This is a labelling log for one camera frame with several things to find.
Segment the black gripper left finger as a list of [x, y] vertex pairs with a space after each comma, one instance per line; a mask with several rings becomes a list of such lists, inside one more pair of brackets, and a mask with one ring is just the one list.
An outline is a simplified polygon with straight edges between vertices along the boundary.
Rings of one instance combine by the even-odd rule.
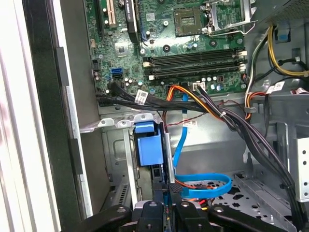
[[80, 232], [163, 232], [166, 183], [153, 184], [153, 199], [137, 202], [134, 209], [114, 205], [78, 224]]

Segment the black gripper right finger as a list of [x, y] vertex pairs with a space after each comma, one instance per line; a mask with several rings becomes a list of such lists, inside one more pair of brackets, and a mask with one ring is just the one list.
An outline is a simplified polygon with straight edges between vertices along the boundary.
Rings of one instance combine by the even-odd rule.
[[224, 205], [206, 210], [182, 200], [180, 185], [169, 184], [169, 214], [173, 232], [283, 232], [282, 228]]

